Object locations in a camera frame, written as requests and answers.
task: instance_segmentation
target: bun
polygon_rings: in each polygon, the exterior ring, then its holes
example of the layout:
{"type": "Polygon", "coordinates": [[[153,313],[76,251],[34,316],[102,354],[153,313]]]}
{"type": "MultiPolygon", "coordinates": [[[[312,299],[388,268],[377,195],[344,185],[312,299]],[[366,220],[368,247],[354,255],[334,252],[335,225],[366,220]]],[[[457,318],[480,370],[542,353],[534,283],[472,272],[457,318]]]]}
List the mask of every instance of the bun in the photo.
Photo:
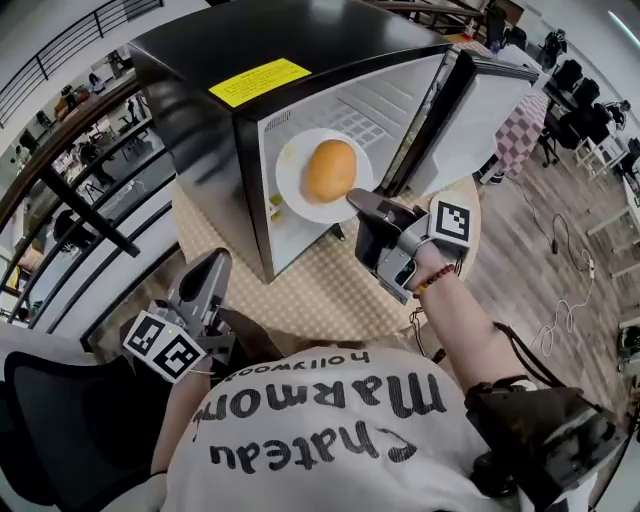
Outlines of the bun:
{"type": "Polygon", "coordinates": [[[356,180],[356,154],[344,141],[322,142],[307,165],[307,199],[330,203],[346,195],[356,180]]]}

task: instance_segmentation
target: checkered tablecloth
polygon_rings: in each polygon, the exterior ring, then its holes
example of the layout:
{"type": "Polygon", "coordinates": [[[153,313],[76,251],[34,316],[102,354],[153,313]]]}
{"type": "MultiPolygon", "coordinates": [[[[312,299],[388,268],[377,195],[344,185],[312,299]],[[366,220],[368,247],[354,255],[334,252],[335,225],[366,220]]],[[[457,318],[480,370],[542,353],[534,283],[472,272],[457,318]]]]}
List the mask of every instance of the checkered tablecloth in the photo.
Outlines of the checkered tablecloth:
{"type": "MultiPolygon", "coordinates": [[[[455,48],[493,56],[489,49],[477,41],[459,43],[455,48]]],[[[522,164],[531,156],[542,133],[548,104],[549,98],[542,91],[527,94],[496,132],[496,156],[503,171],[513,174],[522,171],[522,164]]]]}

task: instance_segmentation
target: open microwave door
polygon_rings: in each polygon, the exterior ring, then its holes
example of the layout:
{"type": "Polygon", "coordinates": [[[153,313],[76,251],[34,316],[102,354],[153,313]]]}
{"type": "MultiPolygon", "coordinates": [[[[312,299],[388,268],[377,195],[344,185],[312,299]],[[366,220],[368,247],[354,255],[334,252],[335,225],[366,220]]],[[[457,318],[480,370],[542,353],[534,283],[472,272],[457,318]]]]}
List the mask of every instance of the open microwave door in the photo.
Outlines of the open microwave door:
{"type": "Polygon", "coordinates": [[[463,50],[407,152],[391,165],[387,196],[423,196],[468,176],[497,149],[495,133],[531,92],[538,73],[463,50]]]}

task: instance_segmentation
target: ceiling light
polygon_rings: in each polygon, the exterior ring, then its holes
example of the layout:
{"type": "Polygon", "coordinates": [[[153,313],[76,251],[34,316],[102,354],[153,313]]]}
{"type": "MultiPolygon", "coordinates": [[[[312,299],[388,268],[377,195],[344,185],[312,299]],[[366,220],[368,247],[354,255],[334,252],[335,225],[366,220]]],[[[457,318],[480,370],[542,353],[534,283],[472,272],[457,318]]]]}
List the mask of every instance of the ceiling light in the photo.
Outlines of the ceiling light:
{"type": "Polygon", "coordinates": [[[611,16],[611,19],[616,22],[616,25],[618,25],[622,29],[622,31],[625,34],[627,34],[633,40],[634,43],[636,43],[636,46],[640,47],[640,41],[634,35],[634,33],[631,32],[631,29],[627,27],[624,23],[622,23],[622,20],[618,18],[615,14],[613,14],[611,11],[609,11],[609,16],[611,16]]]}

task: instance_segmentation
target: person's hand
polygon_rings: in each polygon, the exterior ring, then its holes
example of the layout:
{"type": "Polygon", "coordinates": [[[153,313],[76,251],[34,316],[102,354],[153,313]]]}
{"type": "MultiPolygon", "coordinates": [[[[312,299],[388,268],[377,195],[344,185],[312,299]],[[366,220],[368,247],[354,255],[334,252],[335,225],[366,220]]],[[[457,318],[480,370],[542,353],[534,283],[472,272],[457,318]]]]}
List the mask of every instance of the person's hand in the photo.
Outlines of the person's hand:
{"type": "Polygon", "coordinates": [[[408,290],[415,289],[422,281],[438,272],[438,270],[442,269],[447,264],[433,242],[422,244],[414,259],[418,268],[416,273],[407,283],[406,288],[408,290]]]}

